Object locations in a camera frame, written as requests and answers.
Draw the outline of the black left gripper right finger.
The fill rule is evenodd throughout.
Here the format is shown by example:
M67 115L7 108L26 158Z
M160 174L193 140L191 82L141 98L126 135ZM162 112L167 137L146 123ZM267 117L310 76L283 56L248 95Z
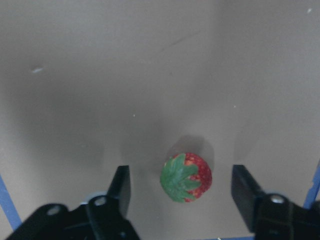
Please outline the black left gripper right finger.
M259 204L265 192L242 164L232 166L231 196L247 229L254 233Z

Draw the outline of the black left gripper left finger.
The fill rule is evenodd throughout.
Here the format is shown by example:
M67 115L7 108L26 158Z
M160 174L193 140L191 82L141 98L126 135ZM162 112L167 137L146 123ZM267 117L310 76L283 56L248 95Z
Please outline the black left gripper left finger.
M107 218L111 224L126 220L130 199L130 167L121 165L117 167L106 194Z

